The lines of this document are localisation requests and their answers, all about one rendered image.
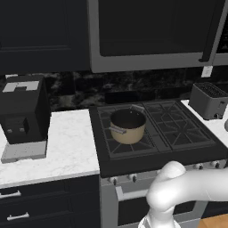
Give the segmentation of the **tan cooking pot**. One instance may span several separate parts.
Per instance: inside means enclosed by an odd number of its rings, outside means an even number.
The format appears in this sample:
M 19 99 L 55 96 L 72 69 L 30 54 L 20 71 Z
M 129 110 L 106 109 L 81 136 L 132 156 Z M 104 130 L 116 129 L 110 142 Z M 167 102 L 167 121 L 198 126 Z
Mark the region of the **tan cooking pot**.
M 142 106 L 133 104 L 110 115 L 109 130 L 118 143 L 138 143 L 143 138 L 145 126 L 146 116 Z

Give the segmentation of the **stainless steel microwave oven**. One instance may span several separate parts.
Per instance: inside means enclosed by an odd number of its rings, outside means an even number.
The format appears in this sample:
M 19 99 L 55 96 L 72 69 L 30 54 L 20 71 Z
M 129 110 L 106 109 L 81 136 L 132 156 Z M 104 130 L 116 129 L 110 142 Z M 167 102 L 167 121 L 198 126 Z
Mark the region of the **stainless steel microwave oven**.
M 87 0 L 91 70 L 116 72 L 202 67 L 216 0 Z

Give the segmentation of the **black gas hob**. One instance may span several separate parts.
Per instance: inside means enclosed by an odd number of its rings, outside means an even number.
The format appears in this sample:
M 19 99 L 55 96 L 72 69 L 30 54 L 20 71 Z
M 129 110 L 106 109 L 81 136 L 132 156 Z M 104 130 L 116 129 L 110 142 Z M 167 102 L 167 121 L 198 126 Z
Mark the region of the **black gas hob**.
M 138 102 L 144 107 L 146 127 L 140 142 L 121 144 L 113 139 L 110 115 L 131 105 L 115 104 L 92 107 L 89 110 L 99 166 L 102 162 L 119 159 L 150 157 L 158 163 L 175 160 L 186 167 L 218 160 L 224 167 L 228 148 L 204 126 L 181 102 Z

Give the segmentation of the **black coffee machine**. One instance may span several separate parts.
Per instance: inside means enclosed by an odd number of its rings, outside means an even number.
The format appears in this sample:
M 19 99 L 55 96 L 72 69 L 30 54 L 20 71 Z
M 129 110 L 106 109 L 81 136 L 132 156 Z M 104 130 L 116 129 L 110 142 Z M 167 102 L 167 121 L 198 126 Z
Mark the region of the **black coffee machine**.
M 50 118 L 43 76 L 8 77 L 0 92 L 0 125 L 7 139 L 2 163 L 44 159 Z

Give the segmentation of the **dark navy drawer front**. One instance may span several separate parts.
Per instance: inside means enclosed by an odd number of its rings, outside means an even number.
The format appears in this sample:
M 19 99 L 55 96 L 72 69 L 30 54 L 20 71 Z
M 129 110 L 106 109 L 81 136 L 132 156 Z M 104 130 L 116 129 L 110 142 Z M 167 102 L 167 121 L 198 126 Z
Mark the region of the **dark navy drawer front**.
M 16 191 L 21 192 L 20 197 L 0 199 L 0 205 L 6 202 L 34 200 L 58 195 L 87 194 L 99 191 L 99 176 L 88 175 L 59 181 L 36 183 L 0 189 L 0 192 L 2 194 L 15 193 Z
M 7 221 L 9 215 L 20 216 L 26 212 L 29 218 Z M 97 211 L 77 214 L 65 199 L 56 203 L 24 202 L 0 207 L 0 228 L 101 228 Z

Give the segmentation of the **grey toaster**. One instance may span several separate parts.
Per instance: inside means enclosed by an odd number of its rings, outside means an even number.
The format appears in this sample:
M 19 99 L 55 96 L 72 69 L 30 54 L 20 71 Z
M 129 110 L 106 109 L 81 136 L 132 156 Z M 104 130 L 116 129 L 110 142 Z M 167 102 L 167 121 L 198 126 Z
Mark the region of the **grey toaster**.
M 189 105 L 205 120 L 222 119 L 228 93 L 209 82 L 194 83 Z

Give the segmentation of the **oven door with dark window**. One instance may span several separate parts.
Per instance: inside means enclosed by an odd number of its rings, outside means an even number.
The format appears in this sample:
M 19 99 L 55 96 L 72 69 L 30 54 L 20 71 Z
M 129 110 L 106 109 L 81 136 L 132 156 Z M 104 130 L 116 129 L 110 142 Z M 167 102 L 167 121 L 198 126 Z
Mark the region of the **oven door with dark window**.
M 149 189 L 149 187 L 137 187 L 135 184 L 131 187 L 121 187 L 123 192 Z M 178 204 L 175 206 L 174 219 L 182 228 L 197 228 L 206 206 L 206 201 L 198 200 Z M 146 196 L 139 199 L 118 200 L 118 226 L 124 228 L 128 225 L 137 226 L 143 217 L 147 215 L 149 208 Z

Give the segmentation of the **dark navy cupboard door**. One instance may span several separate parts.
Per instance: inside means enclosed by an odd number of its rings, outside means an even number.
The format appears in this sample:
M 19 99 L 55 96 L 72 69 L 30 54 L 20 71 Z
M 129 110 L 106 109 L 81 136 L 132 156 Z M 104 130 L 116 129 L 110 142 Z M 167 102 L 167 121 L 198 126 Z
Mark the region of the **dark navy cupboard door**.
M 88 69 L 86 0 L 0 0 L 0 74 Z

